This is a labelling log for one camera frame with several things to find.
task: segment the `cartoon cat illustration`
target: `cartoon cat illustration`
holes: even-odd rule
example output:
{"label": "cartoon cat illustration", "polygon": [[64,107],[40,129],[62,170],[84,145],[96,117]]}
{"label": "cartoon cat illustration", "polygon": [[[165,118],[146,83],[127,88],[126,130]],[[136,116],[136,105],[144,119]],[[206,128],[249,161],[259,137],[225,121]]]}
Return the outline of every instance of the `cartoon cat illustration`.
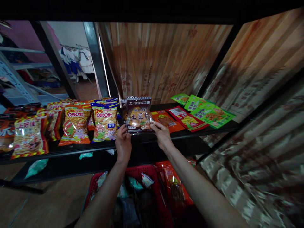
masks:
{"label": "cartoon cat illustration", "polygon": [[115,130],[108,130],[108,134],[106,137],[109,138],[109,140],[115,140],[116,139]]}
{"label": "cartoon cat illustration", "polygon": [[84,130],[82,128],[77,129],[74,134],[74,138],[78,137],[79,139],[85,138]]}

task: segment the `hand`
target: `hand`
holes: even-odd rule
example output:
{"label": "hand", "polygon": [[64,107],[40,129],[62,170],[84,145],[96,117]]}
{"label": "hand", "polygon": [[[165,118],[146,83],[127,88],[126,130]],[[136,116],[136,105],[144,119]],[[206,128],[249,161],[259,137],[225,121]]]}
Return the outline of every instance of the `hand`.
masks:
{"label": "hand", "polygon": [[117,137],[115,140],[118,162],[128,162],[131,156],[131,134],[125,133],[127,130],[128,128],[125,124],[118,129]]}
{"label": "hand", "polygon": [[150,126],[155,131],[159,148],[161,148],[163,151],[166,151],[169,146],[173,146],[170,131],[168,128],[154,120]]}

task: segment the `pink wall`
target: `pink wall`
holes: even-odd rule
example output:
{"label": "pink wall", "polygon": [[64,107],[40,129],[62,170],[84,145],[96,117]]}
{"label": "pink wall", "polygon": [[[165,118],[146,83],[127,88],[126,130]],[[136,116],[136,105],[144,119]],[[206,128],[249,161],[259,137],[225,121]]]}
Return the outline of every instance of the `pink wall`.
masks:
{"label": "pink wall", "polygon": [[[32,49],[38,51],[44,51],[31,23],[29,21],[7,21],[11,24],[11,28],[6,28],[0,25],[1,32],[6,34],[19,48]],[[60,43],[49,24],[47,24],[53,40],[58,50],[60,50]],[[50,59],[46,54],[42,53],[28,53],[25,52],[26,56],[33,62],[44,63],[50,62]]]}

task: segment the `metal rack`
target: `metal rack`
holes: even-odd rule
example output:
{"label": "metal rack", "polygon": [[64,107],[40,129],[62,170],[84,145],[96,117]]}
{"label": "metal rack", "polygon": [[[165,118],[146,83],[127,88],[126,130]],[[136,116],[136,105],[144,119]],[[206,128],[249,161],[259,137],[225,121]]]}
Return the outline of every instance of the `metal rack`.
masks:
{"label": "metal rack", "polygon": [[[204,83],[202,84],[198,96],[202,96],[206,91],[215,73],[217,72],[222,60],[227,54],[233,41],[238,35],[244,23],[281,13],[299,7],[300,5],[294,3],[286,3],[284,6],[272,6],[270,9],[264,6],[265,2],[255,3],[247,6],[246,2],[229,1],[225,3],[196,3],[195,7],[185,5],[162,5],[161,7],[152,6],[148,9],[141,6],[134,6],[130,3],[123,5],[121,8],[110,7],[103,13],[100,13],[99,7],[90,7],[85,9],[73,9],[68,15],[64,11],[64,7],[58,8],[50,5],[48,8],[50,14],[45,14],[36,8],[32,8],[31,4],[24,6],[21,13],[16,14],[9,10],[2,13],[3,19],[22,19],[32,20],[31,24],[40,39],[45,52],[48,54],[52,65],[58,73],[64,87],[70,98],[78,98],[75,89],[72,87],[68,74],[61,61],[61,58],[56,50],[55,44],[51,35],[46,28],[46,22],[33,20],[74,20],[74,21],[103,21],[103,22],[153,22],[153,23],[194,23],[194,24],[230,24],[233,25],[226,41],[224,42],[215,62],[213,63]],[[94,22],[84,22],[84,28],[88,39],[89,49],[91,51],[94,62],[94,69],[96,79],[99,85],[99,90],[102,96],[112,97],[118,96],[118,91],[113,79],[108,60],[106,58],[102,43],[100,42],[100,35],[98,28]],[[257,109],[255,109],[247,118],[241,123],[231,121],[219,129],[207,127],[201,131],[191,133],[187,130],[174,132],[171,134],[172,140],[176,147],[182,151],[184,156],[194,156],[203,154],[198,160],[201,162],[206,156],[216,151],[227,140],[231,139],[237,132],[243,129],[248,123],[254,120],[259,114],[267,109],[271,104],[284,95],[284,92],[295,85],[303,76],[304,69],[292,77],[285,85],[275,91],[268,99],[266,99]],[[1,98],[1,104],[5,107],[12,105],[10,101]],[[176,106],[172,104],[153,105],[151,111],[167,109]],[[218,134],[228,132],[217,144],[210,148],[203,142],[199,136]],[[135,136],[132,137],[134,142],[131,159],[128,166],[136,166],[142,164],[151,164],[165,160],[164,153],[158,148],[155,136]],[[38,183],[43,181],[50,181],[62,179],[72,176],[90,174],[111,169],[116,161],[116,155],[111,156],[105,150],[115,147],[114,142],[100,142],[89,145],[73,145],[58,147],[56,143],[50,144],[50,153],[46,155],[33,156],[28,158],[19,158],[9,160],[3,158],[0,164],[10,164],[14,162],[27,162],[20,172],[12,179],[11,182],[0,180],[0,184],[4,187],[19,189],[25,191],[32,191],[33,193],[42,194],[41,190],[28,189],[27,186],[20,186],[21,184]],[[79,160],[79,154],[85,152],[98,152],[92,158]],[[47,167],[36,176],[29,179],[24,179],[29,166],[37,159],[49,158]]]}

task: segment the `wall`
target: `wall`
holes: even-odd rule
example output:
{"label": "wall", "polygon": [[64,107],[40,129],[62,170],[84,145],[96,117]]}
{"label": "wall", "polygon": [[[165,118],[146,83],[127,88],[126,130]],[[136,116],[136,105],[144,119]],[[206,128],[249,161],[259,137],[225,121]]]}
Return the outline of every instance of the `wall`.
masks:
{"label": "wall", "polygon": [[[0,30],[6,34],[19,48],[44,51],[38,36],[36,35],[31,23],[29,21],[7,21],[11,24],[11,29],[1,26]],[[48,28],[52,34],[53,40],[58,50],[60,49],[59,41],[51,28]],[[33,62],[44,63],[50,62],[46,54],[42,53],[25,53],[25,55]]]}
{"label": "wall", "polygon": [[49,25],[55,31],[59,42],[63,45],[77,47],[76,44],[88,47],[83,22],[56,22],[49,21]]}

